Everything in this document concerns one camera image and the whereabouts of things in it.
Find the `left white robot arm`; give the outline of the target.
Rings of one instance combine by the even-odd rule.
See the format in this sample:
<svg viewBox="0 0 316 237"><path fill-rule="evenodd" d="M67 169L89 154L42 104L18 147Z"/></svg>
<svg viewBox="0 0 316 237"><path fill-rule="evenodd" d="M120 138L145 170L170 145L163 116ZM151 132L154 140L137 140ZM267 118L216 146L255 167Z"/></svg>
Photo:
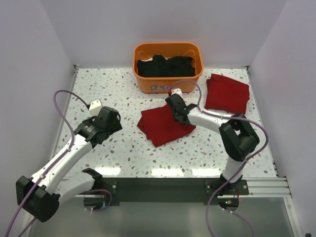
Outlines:
<svg viewBox="0 0 316 237"><path fill-rule="evenodd" d="M64 180L66 174L96 145L102 144L113 133L122 129L119 112L101 107L99 114L84 120L75 136L41 170L30 178L21 176L16 182L18 205L41 222L49 220L59 206L76 195L102 189L102 175L91 168L77 177Z"/></svg>

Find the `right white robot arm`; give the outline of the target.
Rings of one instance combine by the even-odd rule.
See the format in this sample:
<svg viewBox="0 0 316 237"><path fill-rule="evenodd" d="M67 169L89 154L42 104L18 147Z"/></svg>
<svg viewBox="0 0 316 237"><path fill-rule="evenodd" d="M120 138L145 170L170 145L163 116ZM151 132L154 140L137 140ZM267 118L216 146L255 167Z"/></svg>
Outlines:
<svg viewBox="0 0 316 237"><path fill-rule="evenodd" d="M244 114L235 114L227 119L204 114L197 105L186 105L179 94L172 94L165 101L176 122L201 126L221 135L228 160L220 176L220 189L226 194L231 194L237 189L237 184L242 178L242 171L239 168L260 143L250 122L245 120Z"/></svg>

